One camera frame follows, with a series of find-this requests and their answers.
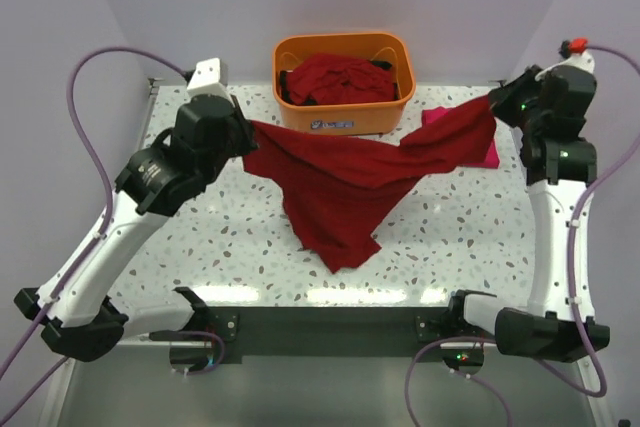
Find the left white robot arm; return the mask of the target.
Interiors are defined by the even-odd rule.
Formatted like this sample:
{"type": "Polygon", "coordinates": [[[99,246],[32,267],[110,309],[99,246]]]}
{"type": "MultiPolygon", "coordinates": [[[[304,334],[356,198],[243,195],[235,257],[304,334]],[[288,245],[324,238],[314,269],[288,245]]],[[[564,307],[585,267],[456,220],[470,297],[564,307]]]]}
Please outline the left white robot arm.
{"type": "Polygon", "coordinates": [[[163,331],[202,334],[209,308],[188,287],[138,307],[119,307],[108,292],[184,203],[203,194],[230,159],[256,148],[253,126],[235,96],[200,94],[182,105],[174,126],[131,156],[94,232],[73,258],[46,284],[16,295],[15,305],[42,326],[50,350],[92,362],[124,338],[163,331]]]}

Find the dark red t shirt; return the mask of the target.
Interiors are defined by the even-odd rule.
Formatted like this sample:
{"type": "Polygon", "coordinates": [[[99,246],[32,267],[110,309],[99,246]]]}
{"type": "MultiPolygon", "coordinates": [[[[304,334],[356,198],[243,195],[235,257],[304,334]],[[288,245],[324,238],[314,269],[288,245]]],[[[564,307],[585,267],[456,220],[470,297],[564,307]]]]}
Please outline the dark red t shirt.
{"type": "Polygon", "coordinates": [[[399,144],[321,136],[254,122],[256,151],[244,170],[275,182],[302,246],[332,273],[375,255],[374,230],[428,175],[481,162],[496,130],[487,97],[476,97],[403,137],[399,144]]]}

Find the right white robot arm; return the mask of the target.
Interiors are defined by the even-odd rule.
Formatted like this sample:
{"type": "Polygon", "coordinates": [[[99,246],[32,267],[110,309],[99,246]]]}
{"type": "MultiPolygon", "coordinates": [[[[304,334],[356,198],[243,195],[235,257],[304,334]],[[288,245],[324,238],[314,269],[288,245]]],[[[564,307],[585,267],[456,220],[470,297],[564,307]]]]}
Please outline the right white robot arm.
{"type": "Polygon", "coordinates": [[[595,321],[588,281],[588,224],[597,153],[581,137],[597,81],[593,67],[569,61],[528,68],[493,89],[494,117],[522,133],[520,159],[535,220],[533,284],[525,306],[459,290],[448,317],[459,333],[484,331],[505,355],[563,363],[608,346],[595,321]]]}

